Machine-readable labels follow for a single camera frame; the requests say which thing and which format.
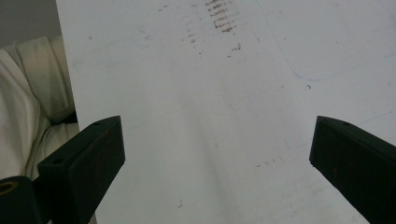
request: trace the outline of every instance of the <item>dark mark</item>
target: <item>dark mark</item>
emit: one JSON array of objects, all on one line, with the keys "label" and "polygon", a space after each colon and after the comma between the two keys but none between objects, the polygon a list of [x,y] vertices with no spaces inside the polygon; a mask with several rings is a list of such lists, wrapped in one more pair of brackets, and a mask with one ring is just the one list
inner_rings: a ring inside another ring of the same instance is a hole
[{"label": "dark mark", "polygon": [[222,30],[222,32],[223,32],[223,33],[225,33],[225,32],[230,32],[232,29],[233,29],[233,27],[228,27],[227,29]]},{"label": "dark mark", "polygon": [[232,49],[232,50],[241,50],[241,44],[238,43],[238,47],[237,47],[237,48],[234,48],[234,49]]},{"label": "dark mark", "polygon": [[228,18],[228,16],[221,17],[221,18],[218,18],[216,21],[223,21],[223,20],[225,20],[225,19],[227,19],[227,18]]},{"label": "dark mark", "polygon": [[218,7],[221,7],[221,5],[222,5],[222,4],[217,4],[217,5],[213,6],[213,9],[216,9],[216,8],[218,8]]},{"label": "dark mark", "polygon": [[211,14],[210,17],[217,16],[217,15],[219,15],[220,13],[224,13],[224,12],[226,12],[226,11],[228,11],[228,8],[220,9],[219,11],[217,11],[217,12]]},{"label": "dark mark", "polygon": [[215,3],[217,3],[219,0],[212,0],[212,1],[210,1],[210,2],[208,2],[208,3],[205,3],[205,6],[209,6],[210,4],[215,4]]},{"label": "dark mark", "polygon": [[223,27],[223,26],[225,26],[225,25],[230,25],[230,22],[229,22],[229,21],[226,22],[226,23],[220,24],[220,25],[217,25],[216,21],[213,21],[213,23],[215,24],[215,28],[216,28],[216,29],[219,29],[219,28],[221,28],[221,27]]},{"label": "dark mark", "polygon": [[[165,5],[163,8],[166,8],[166,7],[168,7],[168,5]],[[158,11],[162,11],[163,8],[158,9]]]}]

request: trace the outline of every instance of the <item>screw hole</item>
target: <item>screw hole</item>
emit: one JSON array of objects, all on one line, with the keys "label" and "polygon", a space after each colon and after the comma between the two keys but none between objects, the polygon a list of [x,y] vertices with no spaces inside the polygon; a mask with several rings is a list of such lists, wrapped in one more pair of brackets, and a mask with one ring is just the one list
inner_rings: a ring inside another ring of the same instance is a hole
[{"label": "screw hole", "polygon": [[0,184],[0,195],[10,193],[18,186],[16,181],[8,181],[6,183]]},{"label": "screw hole", "polygon": [[52,162],[52,164],[57,165],[62,163],[64,160],[63,159],[56,159],[55,161]]}]

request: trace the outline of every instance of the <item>white fabric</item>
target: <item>white fabric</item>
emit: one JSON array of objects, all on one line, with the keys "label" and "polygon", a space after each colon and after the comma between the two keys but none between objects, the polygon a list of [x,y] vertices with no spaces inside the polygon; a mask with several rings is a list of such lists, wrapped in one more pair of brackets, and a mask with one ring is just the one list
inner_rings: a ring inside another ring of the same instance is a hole
[{"label": "white fabric", "polygon": [[23,174],[39,113],[38,101],[21,69],[0,49],[0,179]]},{"label": "white fabric", "polygon": [[1,49],[0,178],[38,177],[39,162],[76,133],[59,124],[74,111],[61,36],[40,37]]}]

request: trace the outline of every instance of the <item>white surface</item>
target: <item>white surface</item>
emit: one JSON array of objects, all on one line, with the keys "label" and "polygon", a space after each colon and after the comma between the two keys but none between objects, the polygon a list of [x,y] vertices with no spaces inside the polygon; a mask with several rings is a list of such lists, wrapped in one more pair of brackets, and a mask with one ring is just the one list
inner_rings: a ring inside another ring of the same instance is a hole
[{"label": "white surface", "polygon": [[396,143],[394,1],[58,9],[80,128],[122,118],[99,223],[367,223],[308,156],[317,115]]}]

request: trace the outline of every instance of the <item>black plastic part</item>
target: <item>black plastic part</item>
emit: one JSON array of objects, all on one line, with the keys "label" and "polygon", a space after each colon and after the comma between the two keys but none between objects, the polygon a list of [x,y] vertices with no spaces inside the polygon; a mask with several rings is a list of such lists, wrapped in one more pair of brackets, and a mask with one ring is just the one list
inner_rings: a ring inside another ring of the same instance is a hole
[{"label": "black plastic part", "polygon": [[52,207],[50,204],[50,198],[43,187],[41,177],[35,179],[33,183],[33,190],[35,192],[35,198],[37,199],[38,207],[40,208],[40,213],[44,223],[50,221],[50,216],[52,214]]},{"label": "black plastic part", "polygon": [[120,117],[91,124],[40,162],[53,223],[88,223],[124,162]]},{"label": "black plastic part", "polygon": [[396,223],[395,146],[318,117],[309,160],[370,223]]},{"label": "black plastic part", "polygon": [[0,223],[47,223],[40,210],[29,178],[13,176],[0,181]]},{"label": "black plastic part", "polygon": [[76,111],[69,115],[67,118],[61,121],[61,123],[78,123],[78,117]]}]

